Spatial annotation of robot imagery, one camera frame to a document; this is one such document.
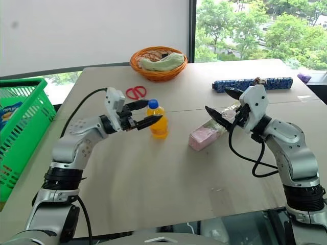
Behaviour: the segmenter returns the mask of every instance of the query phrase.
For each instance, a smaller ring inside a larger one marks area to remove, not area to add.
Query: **blue package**
[[[18,102],[12,106],[6,106],[0,109],[0,130],[9,122],[10,118],[14,114],[15,110],[22,105],[22,102]]]
[[[255,79],[236,79],[236,80],[218,80],[212,84],[212,89],[217,93],[225,92],[225,88],[237,88],[245,91],[248,87],[256,84],[262,84],[266,90],[291,88],[292,78],[255,78]]]

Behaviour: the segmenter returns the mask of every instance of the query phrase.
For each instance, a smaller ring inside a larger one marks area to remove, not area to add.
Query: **orange bottle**
[[[150,126],[152,135],[155,138],[164,139],[168,135],[168,119],[165,116],[165,110],[163,107],[159,106],[157,100],[149,100],[149,108],[147,115],[162,115],[162,118],[157,121],[155,124]]]

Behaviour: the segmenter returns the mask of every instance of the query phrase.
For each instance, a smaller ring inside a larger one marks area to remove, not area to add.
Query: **green cloth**
[[[139,64],[145,70],[167,71],[179,67],[183,62],[183,54],[171,53],[156,62],[153,62],[147,58],[142,58],[140,59]]]

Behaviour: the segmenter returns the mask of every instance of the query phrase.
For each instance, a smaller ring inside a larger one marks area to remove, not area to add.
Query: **black cable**
[[[68,118],[65,126],[63,127],[62,129],[62,132],[61,132],[61,135],[60,135],[60,138],[65,134],[65,131],[69,125],[69,123],[71,122],[73,116],[76,114],[76,112],[78,111],[78,109],[80,109],[81,105],[89,98],[91,97],[93,94],[97,93],[97,92],[100,92],[100,91],[107,91],[107,88],[99,88],[97,90],[94,90],[93,92],[89,93],[81,102],[80,104],[76,107],[76,109],[72,112],[72,114],[70,115],[70,117]]]
[[[88,231],[88,243],[89,245],[93,245],[93,238],[92,238],[92,229],[91,229],[91,222],[90,222],[90,218],[88,216],[86,207],[82,201],[82,199],[80,197],[77,197],[77,201],[80,203],[81,208],[83,209],[83,213],[86,219],[86,224],[87,224],[87,231]]]
[[[250,161],[250,162],[254,162],[255,165],[253,166],[253,169],[252,169],[252,174],[253,176],[257,177],[257,178],[263,178],[263,177],[266,177],[266,176],[270,176],[270,175],[274,175],[274,174],[277,174],[278,171],[273,171],[273,172],[270,172],[270,173],[267,173],[267,174],[264,174],[264,175],[257,175],[255,173],[255,170],[256,168],[258,167],[258,165],[263,165],[263,166],[267,166],[267,167],[271,167],[271,168],[275,168],[275,169],[278,169],[276,166],[273,166],[273,165],[270,165],[270,164],[267,164],[267,163],[264,163],[264,162],[261,162],[261,159],[264,155],[264,152],[265,152],[265,146],[264,146],[264,143],[262,142],[262,145],[263,147],[261,147],[261,152],[260,152],[260,155],[258,157],[257,160],[253,160],[251,158],[248,158],[248,157],[244,157],[242,156],[241,154],[239,154],[232,146],[232,143],[231,143],[231,139],[232,139],[232,135],[233,135],[233,131],[234,131],[234,128],[236,127],[237,123],[240,121],[240,118],[235,118],[234,122],[232,123],[231,127],[230,127],[230,131],[229,131],[229,136],[228,136],[228,145],[229,145],[229,148],[230,150],[235,154],[237,155],[238,157],[244,159],[244,160],[247,160],[247,161]]]
[[[256,171],[256,168],[258,167],[258,165],[260,164],[260,161],[262,159],[262,157],[264,156],[264,153],[265,153],[265,143],[264,142],[261,142],[261,151],[260,151],[260,155],[256,161],[256,163],[254,164],[253,166],[253,169],[252,169],[252,175],[257,177],[257,178],[264,178],[264,177],[268,177],[268,176],[271,176],[271,175],[274,175],[274,174],[277,174],[278,173],[278,170],[275,170],[275,171],[272,171],[270,173],[267,173],[267,174],[263,174],[263,175],[257,175],[255,173]]]

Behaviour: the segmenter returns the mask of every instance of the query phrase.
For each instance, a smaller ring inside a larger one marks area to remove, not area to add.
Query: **green plastic basket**
[[[42,78],[0,80],[0,108],[22,102],[0,131],[0,202],[5,202],[56,112]]]

